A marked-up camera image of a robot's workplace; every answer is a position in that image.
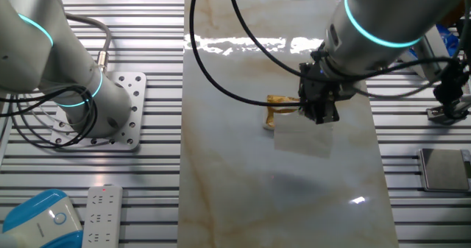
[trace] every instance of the white marble surface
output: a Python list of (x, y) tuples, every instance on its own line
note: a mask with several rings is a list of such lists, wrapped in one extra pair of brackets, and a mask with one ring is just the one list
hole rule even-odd
[[(309, 61), (339, 0), (238, 0), (261, 42), (291, 67)], [(185, 0), (178, 247), (398, 247), (367, 98), (339, 102), (318, 157), (275, 149), (262, 109), (219, 93), (190, 50)], [(198, 0), (207, 69), (228, 90), (264, 100), (297, 95), (244, 34), (230, 0)]]

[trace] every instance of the blue device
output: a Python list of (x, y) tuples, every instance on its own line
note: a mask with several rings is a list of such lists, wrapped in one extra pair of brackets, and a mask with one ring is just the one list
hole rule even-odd
[(14, 208), (3, 224), (21, 248), (80, 248), (83, 229), (68, 196), (44, 191)]

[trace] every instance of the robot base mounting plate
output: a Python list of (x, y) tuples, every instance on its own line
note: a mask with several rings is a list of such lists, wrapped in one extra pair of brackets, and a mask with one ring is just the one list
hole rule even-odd
[[(146, 75), (142, 72), (108, 72), (108, 78), (111, 81), (117, 82), (124, 86), (131, 98), (131, 107), (136, 107), (137, 110), (131, 111), (130, 117), (126, 124), (113, 136), (109, 138), (84, 138), (78, 144), (67, 146), (62, 151), (134, 151), (139, 146), (141, 139), (141, 121), (144, 112), (144, 99), (146, 93)], [(139, 95), (135, 96), (133, 93), (138, 91)], [(70, 132), (57, 132), (52, 131), (51, 142), (60, 144), (70, 141), (77, 134), (69, 125), (64, 124), (67, 122), (65, 112), (58, 107), (56, 118), (59, 121), (54, 123), (56, 130), (70, 130)]]

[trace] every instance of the aluminum table surface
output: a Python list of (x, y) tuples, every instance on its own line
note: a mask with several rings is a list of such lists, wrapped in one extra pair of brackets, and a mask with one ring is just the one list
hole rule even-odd
[[(120, 247), (176, 248), (184, 0), (63, 2), (67, 12), (110, 26), (114, 37), (110, 71), (146, 73), (141, 149), (48, 152), (27, 144), (12, 130), (0, 168), (0, 228), (16, 205), (48, 188), (64, 190), (83, 219), (88, 187), (115, 183), (124, 188)], [(71, 22), (71, 26), (96, 56), (105, 34), (84, 24)], [(369, 91), (383, 94), (411, 90), (421, 83), (409, 71), (367, 82)], [(471, 149), (471, 120), (451, 127), (429, 123), (425, 108), (438, 105), (431, 90), (402, 101), (371, 99), (371, 105), (400, 247), (471, 247), (471, 195), (424, 192), (415, 156), (420, 148)], [(46, 111), (54, 115), (56, 107), (48, 102)], [(32, 115), (27, 118), (48, 135)]]

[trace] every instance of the electrical outlet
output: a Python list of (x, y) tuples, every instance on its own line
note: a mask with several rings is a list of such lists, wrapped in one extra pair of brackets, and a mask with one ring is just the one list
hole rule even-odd
[(96, 186), (88, 190), (82, 248), (116, 248), (119, 243), (123, 188)]

